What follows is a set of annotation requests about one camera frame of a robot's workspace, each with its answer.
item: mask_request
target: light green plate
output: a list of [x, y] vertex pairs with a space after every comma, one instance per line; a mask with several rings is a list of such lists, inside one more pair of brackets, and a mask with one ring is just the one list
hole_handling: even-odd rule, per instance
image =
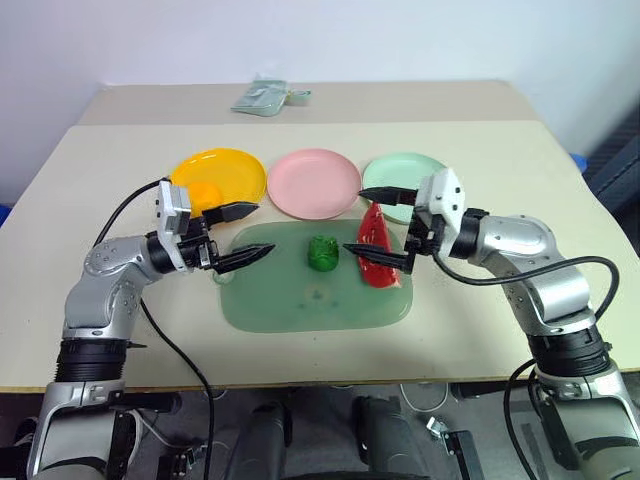
[[[240, 330], [276, 333], [372, 328], [402, 319], [413, 300], [410, 276], [400, 275], [400, 287], [370, 287], [356, 257], [342, 247], [331, 272], [307, 264], [312, 237], [332, 235], [339, 245], [353, 243], [359, 226], [359, 220], [276, 222], [241, 231], [231, 248], [251, 243], [275, 243], [276, 248], [220, 286], [227, 321]], [[392, 233], [391, 241], [401, 251]]]
[[[419, 153], [390, 153], [373, 160], [362, 175], [362, 187], [402, 187], [417, 189], [422, 179], [444, 168], [437, 160]], [[380, 205], [387, 218], [398, 223], [411, 221], [413, 207]]]

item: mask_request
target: green cutting board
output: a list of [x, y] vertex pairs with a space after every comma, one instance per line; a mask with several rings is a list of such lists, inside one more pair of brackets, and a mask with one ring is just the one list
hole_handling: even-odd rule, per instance
[[[356, 257], [342, 247], [331, 272], [307, 264], [312, 237], [331, 235], [339, 245], [354, 243], [359, 226], [359, 220], [276, 222], [241, 231], [231, 249], [251, 243], [274, 243], [276, 248], [221, 285], [227, 321], [240, 330], [276, 333], [372, 328], [401, 320], [413, 300], [410, 276], [401, 274], [400, 287], [370, 287]], [[393, 249], [401, 251], [397, 237], [390, 235]]]

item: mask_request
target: yellow plate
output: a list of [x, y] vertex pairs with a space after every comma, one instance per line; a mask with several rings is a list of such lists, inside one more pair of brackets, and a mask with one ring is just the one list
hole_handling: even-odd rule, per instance
[[182, 162], [171, 182], [189, 190], [191, 216], [232, 202], [262, 200], [267, 172], [253, 155], [231, 148], [200, 152]]

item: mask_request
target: watermelon slice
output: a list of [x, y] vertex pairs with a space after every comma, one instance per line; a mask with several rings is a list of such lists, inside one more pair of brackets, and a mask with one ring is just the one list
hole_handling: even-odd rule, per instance
[[[391, 251], [391, 237], [387, 230], [387, 224], [380, 205], [372, 203], [362, 218], [358, 230], [358, 243], [378, 245], [387, 252]], [[358, 264], [364, 281], [375, 288], [399, 287], [400, 277], [398, 272], [391, 267], [378, 265], [365, 258], [358, 257]]]

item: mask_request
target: white wall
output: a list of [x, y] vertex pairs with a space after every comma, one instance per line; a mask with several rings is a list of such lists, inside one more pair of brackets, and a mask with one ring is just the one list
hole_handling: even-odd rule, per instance
[[4, 0], [0, 203], [101, 84], [498, 78], [586, 153], [640, 94], [638, 19], [639, 0]]

